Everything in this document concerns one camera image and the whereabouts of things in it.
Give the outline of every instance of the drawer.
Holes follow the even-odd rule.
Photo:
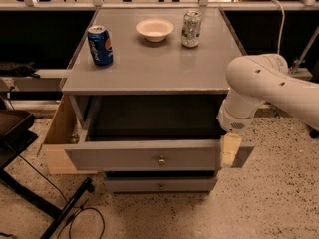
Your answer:
[[[182,172],[106,172],[108,191],[125,192],[178,192],[211,191],[217,182],[213,171]]]
[[[93,97],[80,141],[66,152],[84,170],[217,170],[222,130],[215,99]]]
[[[97,171],[216,170],[219,140],[85,142],[66,146],[77,169]]]

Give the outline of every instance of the silver soda can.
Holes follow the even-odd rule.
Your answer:
[[[183,26],[181,31],[181,42],[186,47],[196,47],[199,44],[201,25],[201,12],[190,9],[183,16]]]
[[[93,61],[97,66],[107,66],[113,62],[111,38],[105,26],[90,27],[88,42]]]

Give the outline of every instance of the blue soda can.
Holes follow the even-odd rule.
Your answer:
[[[97,66],[107,66],[113,62],[111,38],[105,26],[90,27],[88,42],[93,61]]]

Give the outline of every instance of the white bowl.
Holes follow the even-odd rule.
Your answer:
[[[147,19],[141,21],[136,29],[148,41],[160,42],[173,31],[173,24],[164,19]]]

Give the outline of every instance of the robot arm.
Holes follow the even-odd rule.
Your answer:
[[[231,86],[218,120],[228,132],[243,133],[258,107],[270,102],[319,130],[319,85],[287,75],[288,66],[277,54],[243,56],[231,61],[226,78]]]

